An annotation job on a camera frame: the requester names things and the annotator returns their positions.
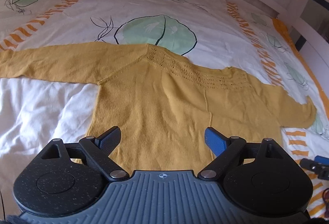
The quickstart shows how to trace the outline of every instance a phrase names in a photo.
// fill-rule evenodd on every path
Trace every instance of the blue gripper pad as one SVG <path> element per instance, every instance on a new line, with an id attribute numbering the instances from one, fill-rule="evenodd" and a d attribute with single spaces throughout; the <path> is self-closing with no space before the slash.
<path id="1" fill-rule="evenodd" d="M 210 128 L 206 128 L 205 130 L 205 143 L 216 157 L 228 147 L 227 140 L 225 141 L 219 137 L 218 134 Z"/>
<path id="2" fill-rule="evenodd" d="M 314 161 L 320 164 L 329 165 L 329 158 L 323 156 L 319 156 L 319 155 L 315 156 Z"/>
<path id="3" fill-rule="evenodd" d="M 30 224 L 302 224 L 303 213 L 267 218 L 229 202 L 217 183 L 185 171 L 136 171 L 110 183 L 103 196 L 74 215 L 44 218 L 23 213 Z"/>

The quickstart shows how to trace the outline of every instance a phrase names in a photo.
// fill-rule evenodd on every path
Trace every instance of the yellow sweater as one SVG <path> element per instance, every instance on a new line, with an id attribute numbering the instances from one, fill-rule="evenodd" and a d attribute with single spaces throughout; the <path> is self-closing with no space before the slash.
<path id="1" fill-rule="evenodd" d="M 282 87 L 263 84 L 243 70 L 196 66 L 150 44 L 92 42 L 2 52 L 0 77 L 21 75 L 98 84 L 87 135 L 119 126 L 121 143 L 110 157 L 129 173 L 197 173 L 213 160 L 204 143 L 206 127 L 249 142 L 272 137 L 280 143 L 280 127 L 308 128 L 316 113 L 309 97 L 301 105 Z"/>

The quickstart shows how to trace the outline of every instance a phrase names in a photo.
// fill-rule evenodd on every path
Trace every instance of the orange border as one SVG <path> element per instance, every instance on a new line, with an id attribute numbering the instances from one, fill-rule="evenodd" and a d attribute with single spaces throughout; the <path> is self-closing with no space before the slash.
<path id="1" fill-rule="evenodd" d="M 304 66 L 306 71 L 309 73 L 310 77 L 313 79 L 317 89 L 319 90 L 320 98 L 322 99 L 322 102 L 323 102 L 323 105 L 324 105 L 324 108 L 325 108 L 325 111 L 327 114 L 327 118 L 329 119 L 329 100 L 328 100 L 328 97 L 326 96 L 326 94 L 324 93 L 319 81 L 316 79 L 312 70 L 308 67 L 308 65 L 306 64 L 303 57 L 300 55 L 300 53 L 296 49 L 294 43 L 292 42 L 290 35 L 288 34 L 288 29 L 285 26 L 285 24 L 278 19 L 272 19 L 272 20 L 273 20 L 273 25 L 274 25 L 275 29 L 278 31 L 279 34 L 281 34 L 281 36 L 289 44 L 290 48 L 292 49 L 292 52 L 295 54 L 297 59 L 302 63 L 302 65 Z"/>

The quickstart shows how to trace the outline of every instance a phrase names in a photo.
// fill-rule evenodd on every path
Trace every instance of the white bed sheet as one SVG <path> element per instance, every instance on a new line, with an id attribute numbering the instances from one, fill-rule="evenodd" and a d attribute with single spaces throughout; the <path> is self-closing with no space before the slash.
<path id="1" fill-rule="evenodd" d="M 95 41 L 99 34 L 110 31 L 106 24 L 111 27 L 111 20 L 113 29 L 100 41 L 116 44 L 115 32 L 121 25 L 149 16 L 151 20 L 146 22 L 149 23 L 146 31 L 151 33 L 157 20 L 150 16 L 166 15 L 179 22 L 168 26 L 172 34 L 180 32 L 182 25 L 179 24 L 187 26 L 195 34 L 197 43 L 194 47 L 182 45 L 175 49 L 189 49 L 184 56 L 194 64 L 219 69 L 234 66 L 256 76 L 263 83 L 271 83 L 256 48 L 243 34 L 238 22 L 228 14 L 225 0 L 78 0 L 66 8 L 54 7 L 63 4 L 63 1 L 0 0 L 0 4 L 4 4 L 0 7 L 0 45 L 4 49 L 23 50 Z M 49 9 L 63 11 L 48 12 L 48 19 L 36 18 Z M 317 122 L 311 128 L 282 129 L 285 150 L 296 160 L 316 155 L 329 157 L 329 122 L 315 83 L 275 30 L 272 20 L 252 12 L 239 6 L 240 17 L 249 23 L 276 63 L 284 88 L 299 103 L 305 103 L 305 97 L 309 95 L 318 110 Z M 32 22 L 28 24 L 37 31 L 26 27 L 29 21 Z M 26 29 L 30 36 L 25 36 L 19 29 L 14 31 L 18 27 Z M 120 37 L 121 30 L 116 36 L 119 43 L 125 41 Z M 10 34 L 18 34 L 21 41 Z M 17 48 L 8 47 L 10 43 L 16 44 Z M 98 87 L 93 84 L 28 78 L 0 79 L 0 190 L 6 214 L 19 213 L 12 196 L 14 180 L 46 144 L 53 138 L 61 138 L 65 143 L 77 142 L 85 135 L 97 92 Z M 292 140 L 305 143 L 292 144 Z M 315 194 L 328 187 L 327 182 L 312 181 L 319 186 Z M 309 211 L 315 216 L 321 215 L 323 208 L 317 210 L 320 204 L 320 200 L 313 201 Z"/>

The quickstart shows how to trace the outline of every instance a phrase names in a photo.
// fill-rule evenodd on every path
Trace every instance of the bed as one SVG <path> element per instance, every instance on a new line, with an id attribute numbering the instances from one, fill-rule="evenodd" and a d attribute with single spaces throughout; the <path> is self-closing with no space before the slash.
<path id="1" fill-rule="evenodd" d="M 167 20 L 166 28 L 185 38 L 170 50 L 192 63 L 240 68 L 262 83 L 281 85 L 299 103 L 310 96 L 317 108 L 314 124 L 308 129 L 282 129 L 283 147 L 297 163 L 317 155 L 328 157 L 328 99 L 287 27 L 274 19 L 279 15 L 289 25 L 296 14 L 288 13 L 287 4 L 277 0 L 260 1 L 0 0 L 0 50 L 92 41 L 152 43 L 154 26 Z M 137 42 L 130 39 L 134 32 L 123 34 L 124 27 L 134 22 L 144 28 L 134 31 L 144 32 Z M 15 178 L 53 138 L 71 143 L 84 137 L 98 86 L 1 78 L 0 89 L 0 190 L 6 215 L 11 215 L 19 213 L 12 197 Z M 321 194 L 329 183 L 307 173 L 314 186 L 308 211 L 321 216 L 325 210 Z"/>

